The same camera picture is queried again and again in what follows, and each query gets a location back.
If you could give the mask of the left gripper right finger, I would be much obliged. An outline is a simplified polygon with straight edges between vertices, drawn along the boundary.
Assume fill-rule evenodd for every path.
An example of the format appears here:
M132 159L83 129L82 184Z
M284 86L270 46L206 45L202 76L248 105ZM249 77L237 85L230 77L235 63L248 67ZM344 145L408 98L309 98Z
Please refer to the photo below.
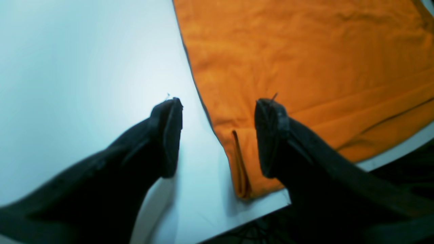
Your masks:
M262 174L288 190L307 241L432 244L433 200L353 165L273 99L256 101Z

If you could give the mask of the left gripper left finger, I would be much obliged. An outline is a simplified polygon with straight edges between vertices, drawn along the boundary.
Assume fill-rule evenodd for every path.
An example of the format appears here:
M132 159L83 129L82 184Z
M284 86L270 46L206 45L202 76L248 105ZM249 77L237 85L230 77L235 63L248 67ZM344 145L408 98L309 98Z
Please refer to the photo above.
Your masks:
M106 149L1 208L1 235L22 244L128 244L140 207L178 166L183 105L174 97Z

